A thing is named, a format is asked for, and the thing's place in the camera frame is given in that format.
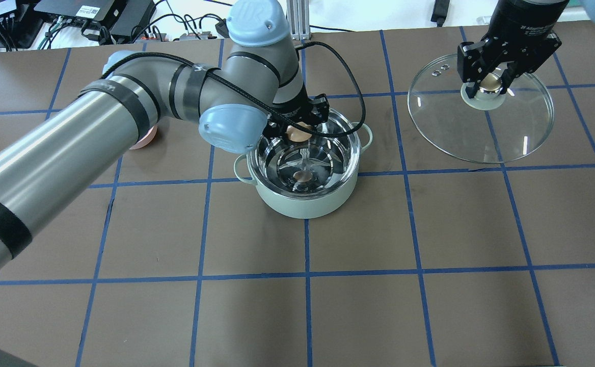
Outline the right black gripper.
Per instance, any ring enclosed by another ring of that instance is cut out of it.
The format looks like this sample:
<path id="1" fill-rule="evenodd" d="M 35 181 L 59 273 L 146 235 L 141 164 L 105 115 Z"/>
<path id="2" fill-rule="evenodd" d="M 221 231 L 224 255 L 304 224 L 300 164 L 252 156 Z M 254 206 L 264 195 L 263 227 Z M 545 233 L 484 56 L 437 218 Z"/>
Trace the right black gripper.
<path id="1" fill-rule="evenodd" d="M 568 1 L 499 1 L 479 42 L 457 47 L 457 70 L 469 99 L 475 98 L 487 74 L 501 64 L 500 95 L 525 73 L 533 73 L 561 46 L 552 30 Z"/>

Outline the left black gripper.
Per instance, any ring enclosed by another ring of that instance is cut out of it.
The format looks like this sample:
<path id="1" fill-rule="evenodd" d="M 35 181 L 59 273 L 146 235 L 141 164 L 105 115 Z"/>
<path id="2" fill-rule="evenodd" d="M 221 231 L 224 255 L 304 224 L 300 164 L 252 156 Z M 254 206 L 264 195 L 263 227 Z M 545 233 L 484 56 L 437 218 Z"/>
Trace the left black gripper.
<path id="1" fill-rule="evenodd" d="M 282 103 L 273 103 L 272 108 L 277 113 L 270 113 L 264 137 L 267 139 L 286 139 L 286 130 L 289 125 L 299 128 L 303 132 L 306 129 L 297 125 L 304 121 L 313 128 L 325 123 L 329 118 L 330 103 L 325 93 L 310 98 L 305 93 L 298 94 L 292 100 Z"/>

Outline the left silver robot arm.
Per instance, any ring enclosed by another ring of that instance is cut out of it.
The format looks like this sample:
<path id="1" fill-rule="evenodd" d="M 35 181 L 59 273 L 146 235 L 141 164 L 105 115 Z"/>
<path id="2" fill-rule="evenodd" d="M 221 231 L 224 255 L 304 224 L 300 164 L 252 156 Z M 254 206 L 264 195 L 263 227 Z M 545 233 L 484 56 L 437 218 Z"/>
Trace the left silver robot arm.
<path id="1" fill-rule="evenodd" d="M 283 7 L 238 1 L 222 68 L 160 52 L 113 63 L 76 100 L 0 152 L 0 269 L 161 118 L 196 123 L 230 153 L 258 146 L 274 119 L 281 133 L 312 102 Z"/>

